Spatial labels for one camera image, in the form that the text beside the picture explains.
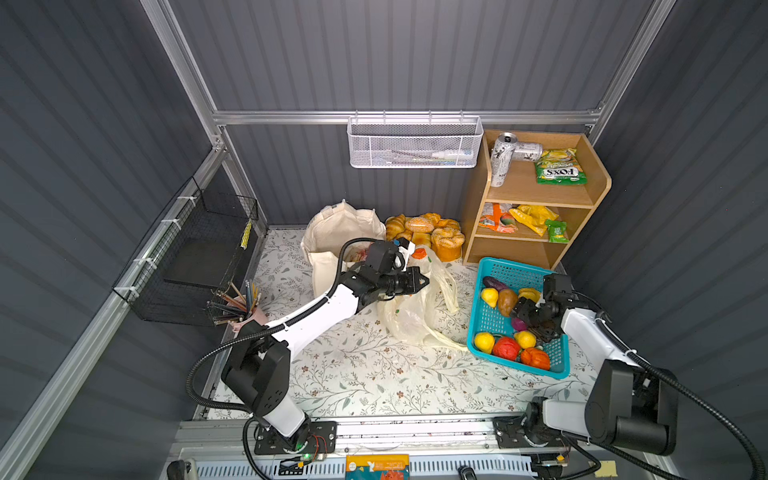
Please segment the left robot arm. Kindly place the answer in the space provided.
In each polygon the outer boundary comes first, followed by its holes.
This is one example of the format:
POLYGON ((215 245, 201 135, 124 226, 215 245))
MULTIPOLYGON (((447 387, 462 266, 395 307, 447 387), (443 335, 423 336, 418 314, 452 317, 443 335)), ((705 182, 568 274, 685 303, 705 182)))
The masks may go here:
POLYGON ((412 295, 429 285, 418 266, 408 261, 417 247, 394 241, 355 238, 347 249, 368 245, 365 259, 346 268, 337 262, 331 286, 314 301, 266 325, 250 322, 238 334, 243 342, 231 347, 221 381, 245 411, 275 431, 290 451, 304 447, 310 435, 308 415, 290 397, 291 361, 331 327, 378 301, 412 295))

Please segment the orange pumpkin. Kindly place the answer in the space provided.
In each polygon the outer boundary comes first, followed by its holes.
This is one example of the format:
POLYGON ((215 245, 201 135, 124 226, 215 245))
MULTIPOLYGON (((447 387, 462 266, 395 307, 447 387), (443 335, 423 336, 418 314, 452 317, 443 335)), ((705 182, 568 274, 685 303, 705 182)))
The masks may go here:
POLYGON ((523 350, 520 353, 520 362, 525 366, 544 371, 549 371, 551 368, 549 355, 536 347, 523 350))

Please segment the green candy bag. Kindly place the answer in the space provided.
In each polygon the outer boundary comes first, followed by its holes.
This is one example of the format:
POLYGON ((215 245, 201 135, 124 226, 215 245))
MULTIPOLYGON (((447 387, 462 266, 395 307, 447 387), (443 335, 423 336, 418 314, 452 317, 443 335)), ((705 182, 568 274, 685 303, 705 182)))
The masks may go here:
POLYGON ((542 185, 585 185, 587 176, 576 148, 544 150, 534 162, 536 181, 542 185))

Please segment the sugared bun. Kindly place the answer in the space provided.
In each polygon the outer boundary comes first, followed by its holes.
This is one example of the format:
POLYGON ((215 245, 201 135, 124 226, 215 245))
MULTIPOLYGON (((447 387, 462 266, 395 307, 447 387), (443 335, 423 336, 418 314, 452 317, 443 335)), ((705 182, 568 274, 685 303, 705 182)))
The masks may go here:
POLYGON ((412 217, 405 221, 405 229, 413 233, 431 233, 435 225, 425 217, 412 217))

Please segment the yellow bread tray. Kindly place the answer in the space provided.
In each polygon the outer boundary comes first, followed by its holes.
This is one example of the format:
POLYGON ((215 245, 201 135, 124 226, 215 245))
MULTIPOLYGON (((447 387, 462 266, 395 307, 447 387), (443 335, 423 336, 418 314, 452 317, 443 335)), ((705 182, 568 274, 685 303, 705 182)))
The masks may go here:
MULTIPOLYGON (((460 228, 460 224, 457 220, 454 220, 451 218, 444 218, 441 215, 434 212, 424 213, 419 216, 428 218, 435 225, 434 230, 440 227, 453 227, 453 228, 459 229, 462 232, 460 228)), ((417 249, 429 248, 434 252, 431 245, 432 232, 431 233, 413 233, 409 230, 405 230, 402 234, 398 235, 394 240, 405 239, 415 244, 417 249)))

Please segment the yellow plastic grocery bag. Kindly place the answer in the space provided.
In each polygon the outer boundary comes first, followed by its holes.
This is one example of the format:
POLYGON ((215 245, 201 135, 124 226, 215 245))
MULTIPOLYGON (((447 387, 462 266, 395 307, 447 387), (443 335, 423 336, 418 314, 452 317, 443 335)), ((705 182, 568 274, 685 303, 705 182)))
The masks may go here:
POLYGON ((445 347, 467 352, 464 344, 449 338, 436 324, 439 312, 457 314, 460 311, 456 280, 434 251, 427 247, 423 250, 425 257, 411 257, 408 265, 418 266, 429 284, 416 294, 378 302, 378 319, 399 341, 418 347, 445 347))

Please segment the purple eggplant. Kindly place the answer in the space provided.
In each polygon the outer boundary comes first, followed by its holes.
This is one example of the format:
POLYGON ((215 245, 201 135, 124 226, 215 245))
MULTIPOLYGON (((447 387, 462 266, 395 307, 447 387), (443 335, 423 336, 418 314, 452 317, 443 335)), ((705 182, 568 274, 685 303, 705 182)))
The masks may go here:
POLYGON ((504 282, 492 276, 484 276, 482 278, 482 284, 484 285, 485 288, 493 288, 498 292, 510 289, 510 287, 506 285, 504 282))

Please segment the canvas tote bag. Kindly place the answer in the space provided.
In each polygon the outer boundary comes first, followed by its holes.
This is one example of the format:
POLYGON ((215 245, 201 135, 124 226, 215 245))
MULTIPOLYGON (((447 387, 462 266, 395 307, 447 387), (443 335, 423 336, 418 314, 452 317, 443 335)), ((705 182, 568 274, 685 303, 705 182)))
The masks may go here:
POLYGON ((326 293, 335 277, 342 246, 359 237, 383 240, 385 225, 373 209, 356 209, 345 200, 324 207, 309 222, 301 241, 311 266, 315 297, 326 293))

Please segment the red tomato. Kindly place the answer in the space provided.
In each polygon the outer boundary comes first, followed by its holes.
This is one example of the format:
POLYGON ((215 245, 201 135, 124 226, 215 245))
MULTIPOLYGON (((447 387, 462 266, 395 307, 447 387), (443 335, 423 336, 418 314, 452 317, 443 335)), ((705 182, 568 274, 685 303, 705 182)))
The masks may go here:
POLYGON ((514 338, 501 337, 495 342, 492 354, 495 357, 515 362, 522 351, 514 338))

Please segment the yellow fruit bottom left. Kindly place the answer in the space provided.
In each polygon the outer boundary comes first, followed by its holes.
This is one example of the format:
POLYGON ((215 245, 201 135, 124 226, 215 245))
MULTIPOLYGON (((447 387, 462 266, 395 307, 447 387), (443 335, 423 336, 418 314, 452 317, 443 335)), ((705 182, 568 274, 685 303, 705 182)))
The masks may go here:
POLYGON ((495 337, 488 332, 481 332, 474 336, 473 345, 475 348, 485 354, 491 354, 495 346, 495 337))

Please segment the purple onion right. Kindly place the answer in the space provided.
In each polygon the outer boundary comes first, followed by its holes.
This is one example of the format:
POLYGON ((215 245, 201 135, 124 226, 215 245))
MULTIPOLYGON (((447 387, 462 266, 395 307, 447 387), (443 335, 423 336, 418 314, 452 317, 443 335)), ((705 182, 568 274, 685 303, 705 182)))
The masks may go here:
POLYGON ((517 332, 526 331, 528 329, 528 326, 526 325, 526 323, 519 318, 513 319, 511 324, 514 330, 517 332))

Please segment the tall white energy can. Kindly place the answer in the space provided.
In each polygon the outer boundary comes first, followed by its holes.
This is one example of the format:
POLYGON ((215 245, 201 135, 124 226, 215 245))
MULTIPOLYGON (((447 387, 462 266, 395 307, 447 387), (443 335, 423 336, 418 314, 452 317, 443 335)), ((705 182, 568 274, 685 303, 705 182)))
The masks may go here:
POLYGON ((490 152, 490 185, 493 188, 501 187, 504 184, 517 144, 517 136, 512 132, 503 132, 495 140, 490 152))

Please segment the small green packet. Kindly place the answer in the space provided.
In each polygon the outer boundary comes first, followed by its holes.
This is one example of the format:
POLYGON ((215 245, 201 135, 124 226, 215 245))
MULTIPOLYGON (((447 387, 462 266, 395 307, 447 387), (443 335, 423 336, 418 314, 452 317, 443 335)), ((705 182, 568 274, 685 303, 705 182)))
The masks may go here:
POLYGON ((567 244, 569 242, 566 222, 547 219, 545 225, 550 243, 567 244))

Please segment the round sugared bread loaf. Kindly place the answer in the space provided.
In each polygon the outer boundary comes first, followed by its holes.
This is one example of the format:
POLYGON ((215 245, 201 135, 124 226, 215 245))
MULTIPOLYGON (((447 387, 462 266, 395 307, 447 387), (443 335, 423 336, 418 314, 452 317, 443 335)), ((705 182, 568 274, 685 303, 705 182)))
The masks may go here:
POLYGON ((431 234, 432 249, 441 262, 458 260, 462 255, 465 235, 453 227, 436 228, 431 234))

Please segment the yellow corn piece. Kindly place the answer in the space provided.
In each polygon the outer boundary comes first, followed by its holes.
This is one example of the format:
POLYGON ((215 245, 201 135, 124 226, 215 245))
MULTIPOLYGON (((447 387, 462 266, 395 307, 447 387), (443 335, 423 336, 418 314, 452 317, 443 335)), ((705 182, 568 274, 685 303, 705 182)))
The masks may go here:
POLYGON ((542 294, 534 289, 534 288, 521 288, 518 291, 518 297, 519 298, 526 298, 531 300, 534 303, 537 303, 540 301, 542 294))

